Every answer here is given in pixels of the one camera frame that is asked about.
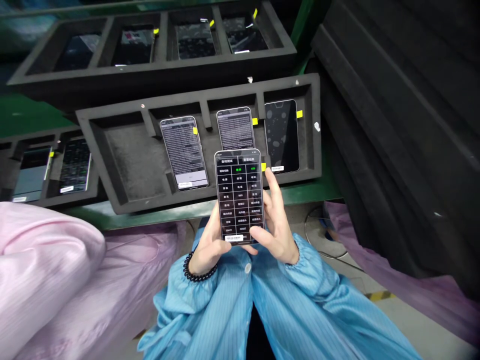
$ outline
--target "smartphone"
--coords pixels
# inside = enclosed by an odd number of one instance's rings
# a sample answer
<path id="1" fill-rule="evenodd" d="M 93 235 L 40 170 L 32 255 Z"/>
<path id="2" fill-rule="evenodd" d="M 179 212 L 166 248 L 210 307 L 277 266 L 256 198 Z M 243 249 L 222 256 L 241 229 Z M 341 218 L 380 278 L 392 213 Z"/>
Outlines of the smartphone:
<path id="1" fill-rule="evenodd" d="M 42 146 L 23 153 L 12 202 L 27 203 L 40 200 L 42 187 L 50 169 L 51 151 L 51 146 Z"/>
<path id="2" fill-rule="evenodd" d="M 240 13 L 222 19 L 232 54 L 267 50 L 264 37 L 251 13 Z"/>
<path id="3" fill-rule="evenodd" d="M 180 23 L 175 26 L 178 58 L 194 59 L 217 54 L 207 19 L 197 23 Z"/>
<path id="4" fill-rule="evenodd" d="M 87 191 L 91 162 L 92 154 L 84 138 L 71 139 L 66 143 L 60 173 L 60 194 Z"/>
<path id="5" fill-rule="evenodd" d="M 155 48 L 154 26 L 152 24 L 130 25 L 121 28 L 112 66 L 149 64 Z"/>
<path id="6" fill-rule="evenodd" d="M 195 118 L 164 119 L 160 129 L 178 190 L 206 188 L 209 179 Z"/>
<path id="7" fill-rule="evenodd" d="M 276 174 L 298 171 L 299 130 L 295 100 L 265 104 L 266 149 L 270 156 L 271 171 Z"/>
<path id="8" fill-rule="evenodd" d="M 254 149 L 254 128 L 250 108 L 237 107 L 216 113 L 223 150 Z"/>
<path id="9" fill-rule="evenodd" d="M 65 49 L 63 49 L 63 52 L 58 58 L 53 71 L 59 72 L 88 68 L 99 41 L 99 32 L 71 36 Z"/>
<path id="10" fill-rule="evenodd" d="M 257 149 L 215 153 L 221 239 L 232 245 L 256 244 L 250 227 L 265 228 L 261 168 Z"/>

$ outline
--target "foam tray compartment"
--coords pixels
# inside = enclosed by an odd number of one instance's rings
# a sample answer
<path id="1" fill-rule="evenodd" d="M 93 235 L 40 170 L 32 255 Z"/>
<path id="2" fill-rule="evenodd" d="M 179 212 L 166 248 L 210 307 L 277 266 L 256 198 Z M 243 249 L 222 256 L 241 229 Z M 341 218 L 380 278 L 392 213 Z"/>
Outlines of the foam tray compartment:
<path id="1" fill-rule="evenodd" d="M 254 14 L 268 49 L 233 54 L 223 19 Z M 216 54 L 179 59 L 175 25 L 205 19 Z M 158 29 L 149 63 L 112 66 L 122 28 L 151 25 Z M 69 39 L 100 34 L 84 68 L 54 71 Z M 36 101 L 64 112 L 151 96 L 244 84 L 290 74 L 297 50 L 269 1 L 237 1 L 182 10 L 99 16 L 56 22 L 41 38 L 8 82 Z"/>
<path id="2" fill-rule="evenodd" d="M 322 175 L 320 79 L 312 73 L 204 91 L 151 97 L 78 110 L 83 134 L 98 168 L 108 198 L 117 214 L 193 203 L 217 196 L 214 154 L 222 149 L 217 111 L 248 106 L 255 145 L 262 162 L 270 166 L 264 128 L 265 103 L 296 101 L 300 169 L 278 174 L 280 184 Z M 193 116 L 205 159 L 209 186 L 178 191 L 159 121 Z"/>
<path id="3" fill-rule="evenodd" d="M 60 174 L 64 158 L 64 145 L 69 139 L 82 137 L 79 126 L 34 132 L 0 138 L 0 201 L 11 201 L 20 173 L 25 151 L 51 146 L 54 156 L 50 161 L 47 179 L 43 182 L 40 199 L 26 204 L 42 208 L 84 205 L 105 198 L 98 170 L 91 162 L 86 191 L 60 194 Z"/>

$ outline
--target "pink anti-static garment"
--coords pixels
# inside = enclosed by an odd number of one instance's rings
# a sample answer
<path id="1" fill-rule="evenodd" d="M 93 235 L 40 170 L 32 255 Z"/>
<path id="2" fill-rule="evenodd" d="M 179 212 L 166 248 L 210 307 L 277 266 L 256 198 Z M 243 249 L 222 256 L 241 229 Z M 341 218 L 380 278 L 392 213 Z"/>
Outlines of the pink anti-static garment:
<path id="1" fill-rule="evenodd" d="M 0 359 L 12 359 L 88 282 L 105 255 L 87 222 L 0 202 Z"/>
<path id="2" fill-rule="evenodd" d="M 105 233 L 107 251 L 88 284 L 15 360 L 102 360 L 122 349 L 154 313 L 153 296 L 179 257 L 185 221 Z"/>
<path id="3" fill-rule="evenodd" d="M 359 244 L 346 205 L 325 205 L 339 241 L 368 275 L 451 333 L 480 346 L 480 304 L 466 298 L 453 277 L 417 279 L 392 269 L 387 259 Z"/>

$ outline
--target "wrist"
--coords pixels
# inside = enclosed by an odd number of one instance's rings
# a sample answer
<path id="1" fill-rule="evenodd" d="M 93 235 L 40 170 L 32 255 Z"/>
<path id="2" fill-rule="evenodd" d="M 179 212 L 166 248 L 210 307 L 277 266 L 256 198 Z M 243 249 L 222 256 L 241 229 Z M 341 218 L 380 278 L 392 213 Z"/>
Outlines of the wrist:
<path id="1" fill-rule="evenodd" d="M 300 260 L 300 251 L 293 237 L 291 238 L 290 248 L 291 248 L 290 250 L 291 256 L 290 256 L 290 260 L 288 261 L 288 264 L 296 265 Z"/>

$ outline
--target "white label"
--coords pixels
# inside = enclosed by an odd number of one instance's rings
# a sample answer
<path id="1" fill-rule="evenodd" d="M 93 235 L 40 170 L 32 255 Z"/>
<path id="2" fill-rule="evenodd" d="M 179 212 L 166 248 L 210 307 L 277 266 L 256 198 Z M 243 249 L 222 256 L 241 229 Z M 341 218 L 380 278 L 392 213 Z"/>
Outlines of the white label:
<path id="1" fill-rule="evenodd" d="M 60 194 L 68 193 L 69 191 L 72 191 L 73 189 L 74 189 L 73 186 L 67 186 L 67 187 L 61 188 L 60 189 Z"/>
<path id="2" fill-rule="evenodd" d="M 191 182 L 180 182 L 178 184 L 179 189 L 184 189 L 184 188 L 191 188 L 193 184 Z"/>
<path id="3" fill-rule="evenodd" d="M 225 241 L 228 241 L 229 243 L 243 241 L 243 240 L 244 240 L 243 235 L 226 235 L 225 236 Z"/>

